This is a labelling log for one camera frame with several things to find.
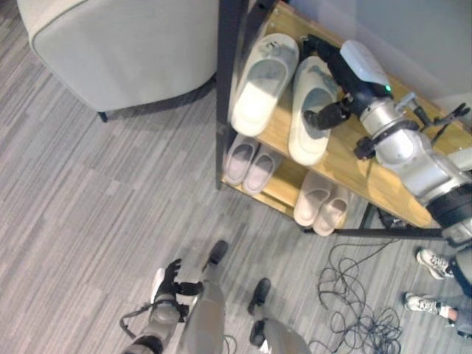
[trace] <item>white sneaker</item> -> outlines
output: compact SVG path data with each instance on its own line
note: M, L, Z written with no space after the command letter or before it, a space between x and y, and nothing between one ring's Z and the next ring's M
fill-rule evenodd
M431 275L438 279L454 278L451 271L446 271L449 267L449 261L435 254L431 249L420 249L416 253L416 260L422 266L425 266Z
M418 296L412 293L406 293L404 306L405 309L410 311L422 311L439 315L441 304L430 296Z

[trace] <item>black shoe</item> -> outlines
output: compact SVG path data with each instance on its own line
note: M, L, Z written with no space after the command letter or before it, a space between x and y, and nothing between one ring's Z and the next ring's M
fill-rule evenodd
M268 292L271 290L271 281L267 278L262 278L259 280L256 288L254 289L254 293L252 294L251 302L248 306L248 312L253 315L254 314L254 306L255 305L264 305L266 302L266 297Z
M208 260L201 271L204 271L208 264L214 264L215 266L219 264L227 252L228 243L225 240L219 240L213 246L211 252L209 253Z

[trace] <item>slipper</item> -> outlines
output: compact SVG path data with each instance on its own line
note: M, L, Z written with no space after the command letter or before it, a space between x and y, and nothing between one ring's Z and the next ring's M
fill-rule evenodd
M288 152L304 166L311 166L320 160L330 137L329 129L319 131L303 117L307 110L318 113L336 101L338 86L329 73L326 63L319 57L308 57L295 74Z
M312 226L319 208L330 197L333 184L317 173L308 171L296 200L294 219L300 226Z
M349 205L350 194L346 188L336 186L330 198L319 209L313 223L313 230L320 236L331 235L338 223L343 219Z
M282 160L282 155L261 145L244 179L244 191L249 195L261 193Z
M236 136L226 156L225 181L233 185L243 183L259 145L254 139L239 134Z
M258 41L248 57L236 92L233 128L245 136L266 129L280 96L298 64L299 49L287 35L274 33Z

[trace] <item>shoe rack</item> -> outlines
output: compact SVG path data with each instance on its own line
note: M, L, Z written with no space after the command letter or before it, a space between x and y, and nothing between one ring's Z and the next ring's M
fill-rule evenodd
M318 24L303 18L292 7L281 1L274 5L274 10L271 11L263 25L263 32L266 35L275 32L284 33L290 35L298 43L308 33L323 38L336 46L340 46L343 42L342 39ZM396 100L411 91L394 77L390 76L389 78ZM285 160L263 192L252 196L252 198L293 217L299 188L308 170L306 167L292 161L288 153L288 133L292 110L291 97L290 84L275 109L268 127L256 138L260 143L281 153ZM418 102L431 118L443 116L445 113L439 111L437 107L424 99L419 98ZM409 118L419 122L414 114L411 112L407 112L407 114ZM429 128L426 131L430 137L436 132L436 128ZM413 195L403 187L400 179L393 172L380 166L375 159L365 162L357 160L353 153L355 144L361 137L366 135L367 132L357 117L351 117L347 122L331 131L327 151L322 160L308 168L332 182L348 188L356 195L360 195L370 203L398 216L413 226L420 228L432 227L434 221L428 211L416 202ZM226 135L226 146L230 137L231 133L228 133ZM460 123L455 122L445 131L434 149L447 154L458 150L458 148L466 148L471 145L471 135L463 129ZM221 171L221 165L217 166L217 170ZM221 173L218 174L217 178L224 183ZM240 186L237 186L236 189L242 192Z

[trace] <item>tangled cable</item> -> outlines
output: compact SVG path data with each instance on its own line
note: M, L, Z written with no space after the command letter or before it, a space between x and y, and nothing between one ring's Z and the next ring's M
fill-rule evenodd
M329 353L374 353L374 354L398 354L401 345L398 339L402 328L396 311L385 308L379 314L366 303L366 290L358 280L359 265L384 250L388 245L397 242L393 240L387 243L353 245L340 243L335 245L328 256L329 266L323 268L317 285L318 298L325 309L329 309L326 298L341 300L347 307L343 314L337 310L331 316L330 329L333 333L341 335L338 345L334 350L319 340L309 343L321 345ZM340 257L335 261L336 249L342 246L367 246L379 247L369 256L357 261L349 257ZM347 323L346 316L352 317L351 323Z

